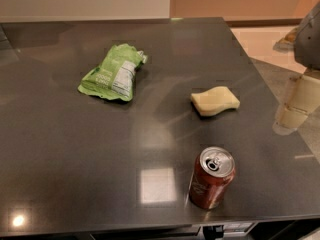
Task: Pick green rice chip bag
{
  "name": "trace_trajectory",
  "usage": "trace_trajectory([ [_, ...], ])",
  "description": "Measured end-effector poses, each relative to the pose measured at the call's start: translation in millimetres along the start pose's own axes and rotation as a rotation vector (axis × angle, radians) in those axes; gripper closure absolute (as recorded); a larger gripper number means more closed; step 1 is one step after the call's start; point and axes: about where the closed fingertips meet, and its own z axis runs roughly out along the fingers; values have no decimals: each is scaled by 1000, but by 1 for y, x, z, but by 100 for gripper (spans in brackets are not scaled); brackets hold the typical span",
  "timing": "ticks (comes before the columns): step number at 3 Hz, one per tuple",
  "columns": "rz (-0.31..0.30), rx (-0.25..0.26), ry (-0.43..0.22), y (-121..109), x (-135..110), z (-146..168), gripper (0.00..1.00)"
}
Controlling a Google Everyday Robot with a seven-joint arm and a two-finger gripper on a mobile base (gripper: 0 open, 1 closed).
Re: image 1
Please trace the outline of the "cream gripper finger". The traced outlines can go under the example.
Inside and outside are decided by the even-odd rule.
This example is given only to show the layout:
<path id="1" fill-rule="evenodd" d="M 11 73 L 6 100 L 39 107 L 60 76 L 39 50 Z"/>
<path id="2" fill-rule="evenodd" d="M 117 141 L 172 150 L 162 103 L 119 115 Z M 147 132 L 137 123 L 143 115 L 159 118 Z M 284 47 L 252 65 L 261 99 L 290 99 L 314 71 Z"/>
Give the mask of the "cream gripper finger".
<path id="1" fill-rule="evenodd" d="M 281 104 L 275 115 L 273 130 L 279 135 L 296 131 L 320 106 L 320 71 L 307 68 L 287 82 Z"/>

